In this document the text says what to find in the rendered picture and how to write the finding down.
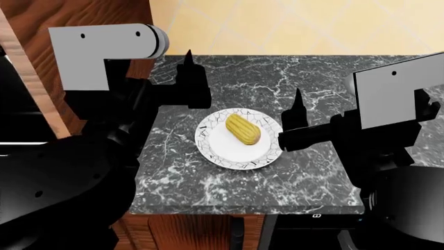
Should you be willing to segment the wooden base cabinet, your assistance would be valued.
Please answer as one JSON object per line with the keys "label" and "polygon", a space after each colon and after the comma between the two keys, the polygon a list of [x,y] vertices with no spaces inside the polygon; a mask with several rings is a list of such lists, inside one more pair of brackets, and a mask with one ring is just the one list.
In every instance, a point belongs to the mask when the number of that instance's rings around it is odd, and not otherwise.
{"label": "wooden base cabinet", "polygon": [[258,250],[264,215],[133,215],[112,225],[114,250],[230,250],[231,217],[244,219],[242,250]]}

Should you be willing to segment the yellow corn cob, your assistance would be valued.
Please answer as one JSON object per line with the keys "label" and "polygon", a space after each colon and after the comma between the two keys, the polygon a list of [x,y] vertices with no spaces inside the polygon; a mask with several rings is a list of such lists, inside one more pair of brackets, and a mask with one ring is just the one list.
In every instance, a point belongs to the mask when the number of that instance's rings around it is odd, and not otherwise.
{"label": "yellow corn cob", "polygon": [[245,145],[254,145],[258,143],[261,138],[259,127],[238,114],[231,114],[228,116],[225,121],[225,127],[238,139],[238,141]]}

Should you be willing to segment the tall wooden cabinet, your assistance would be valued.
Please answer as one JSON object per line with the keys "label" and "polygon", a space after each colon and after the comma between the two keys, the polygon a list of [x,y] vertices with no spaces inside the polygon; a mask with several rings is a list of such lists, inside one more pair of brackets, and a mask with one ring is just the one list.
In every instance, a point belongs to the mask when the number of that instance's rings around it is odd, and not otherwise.
{"label": "tall wooden cabinet", "polygon": [[55,136],[85,124],[65,103],[48,28],[153,24],[149,0],[0,0],[0,46]]}

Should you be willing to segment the black built-in appliance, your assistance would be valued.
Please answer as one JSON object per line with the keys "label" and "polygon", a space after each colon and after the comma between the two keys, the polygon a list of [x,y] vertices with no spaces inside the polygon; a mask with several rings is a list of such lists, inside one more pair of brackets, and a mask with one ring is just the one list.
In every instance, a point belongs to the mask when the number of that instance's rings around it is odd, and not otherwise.
{"label": "black built-in appliance", "polygon": [[0,157],[57,140],[0,46]]}

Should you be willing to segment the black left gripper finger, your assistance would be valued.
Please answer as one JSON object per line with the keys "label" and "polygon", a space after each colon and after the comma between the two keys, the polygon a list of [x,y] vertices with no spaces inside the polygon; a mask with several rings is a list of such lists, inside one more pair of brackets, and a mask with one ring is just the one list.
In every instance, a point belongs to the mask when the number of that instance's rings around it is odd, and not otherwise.
{"label": "black left gripper finger", "polygon": [[176,83],[178,85],[183,85],[185,87],[204,86],[205,68],[194,63],[190,49],[186,53],[183,63],[178,64],[176,69]]}

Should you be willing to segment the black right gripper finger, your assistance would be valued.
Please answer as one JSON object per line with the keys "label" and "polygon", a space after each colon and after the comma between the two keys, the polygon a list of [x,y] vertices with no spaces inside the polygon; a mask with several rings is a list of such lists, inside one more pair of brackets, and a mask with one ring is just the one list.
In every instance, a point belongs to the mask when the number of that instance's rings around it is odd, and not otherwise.
{"label": "black right gripper finger", "polygon": [[296,89],[296,96],[292,107],[281,114],[283,131],[308,127],[307,109],[303,103],[300,89]]}

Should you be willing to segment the black oven under counter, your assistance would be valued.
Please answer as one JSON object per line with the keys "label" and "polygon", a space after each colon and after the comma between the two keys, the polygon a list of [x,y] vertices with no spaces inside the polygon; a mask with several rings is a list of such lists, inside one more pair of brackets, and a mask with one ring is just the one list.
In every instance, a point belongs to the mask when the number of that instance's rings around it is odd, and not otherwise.
{"label": "black oven under counter", "polygon": [[357,214],[267,215],[258,250],[346,250],[341,231],[353,231]]}

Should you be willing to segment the white plate with crackle rim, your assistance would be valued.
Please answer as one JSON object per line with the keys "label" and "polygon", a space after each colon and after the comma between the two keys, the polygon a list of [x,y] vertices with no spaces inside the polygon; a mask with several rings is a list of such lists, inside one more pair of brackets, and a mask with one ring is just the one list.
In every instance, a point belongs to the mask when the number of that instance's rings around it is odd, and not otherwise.
{"label": "white plate with crackle rim", "polygon": [[[225,126],[226,119],[237,114],[261,131],[258,143],[245,145]],[[195,131],[195,143],[200,153],[210,162],[223,168],[252,170],[265,167],[282,153],[278,144],[281,125],[273,118],[247,108],[219,110],[201,120]]]}

